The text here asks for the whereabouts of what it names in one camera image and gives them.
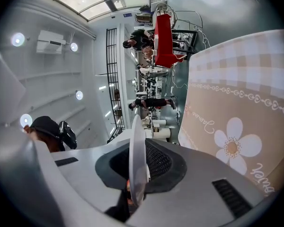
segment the red cloth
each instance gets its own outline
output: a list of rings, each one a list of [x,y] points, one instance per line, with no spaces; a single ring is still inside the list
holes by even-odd
[[[158,35],[158,51],[155,56],[156,65],[170,68],[172,64],[183,62],[183,55],[175,55],[172,49],[171,16],[163,14],[157,17],[155,35]]]

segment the air conditioner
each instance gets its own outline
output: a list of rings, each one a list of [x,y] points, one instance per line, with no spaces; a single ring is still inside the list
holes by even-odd
[[[61,54],[62,45],[66,41],[63,40],[63,35],[41,30],[37,41],[37,53],[43,54]]]

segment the floor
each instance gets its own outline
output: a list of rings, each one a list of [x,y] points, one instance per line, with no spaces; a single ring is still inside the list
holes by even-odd
[[[177,17],[183,20],[189,20],[191,23],[201,25],[199,16],[196,13],[187,12],[187,10],[197,11],[203,20],[201,30],[206,34],[210,46],[220,44],[227,40],[257,33],[266,30],[282,29],[284,25],[267,0],[168,0],[168,4],[174,10],[185,10],[186,12],[177,12]],[[186,22],[178,21],[175,28],[189,29]],[[203,35],[199,32],[195,42],[197,50],[204,50],[202,43]],[[189,61],[179,63],[175,73],[175,84],[181,87],[188,82]],[[183,111],[186,101],[186,86],[176,88],[171,80],[172,70],[169,72],[166,84],[163,86],[164,95],[170,96],[170,88],[173,88],[173,94],[177,96],[178,108],[180,111],[180,123],[182,122]],[[178,142],[179,126],[176,122],[176,110],[171,107],[164,107],[161,110],[161,119],[167,120],[167,126],[170,127],[170,142]]]

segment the checkered pattern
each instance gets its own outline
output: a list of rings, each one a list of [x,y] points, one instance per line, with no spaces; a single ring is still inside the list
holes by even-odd
[[[188,83],[236,86],[284,99],[284,30],[246,35],[193,55]]]

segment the ceiling light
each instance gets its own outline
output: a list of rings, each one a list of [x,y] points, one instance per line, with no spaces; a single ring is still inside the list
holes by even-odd
[[[22,33],[16,33],[10,39],[11,44],[16,47],[23,45],[24,41],[25,37]]]
[[[20,124],[24,128],[24,126],[31,126],[33,123],[32,117],[29,114],[24,114],[20,117]]]
[[[109,114],[110,114],[110,111],[109,111],[109,112],[107,112],[107,114],[105,114],[105,117],[107,117]]]
[[[78,50],[78,46],[76,43],[71,43],[71,50],[76,52]]]
[[[81,99],[83,98],[83,93],[82,93],[81,91],[77,91],[77,92],[76,92],[76,98],[77,98],[78,100],[81,100]]]

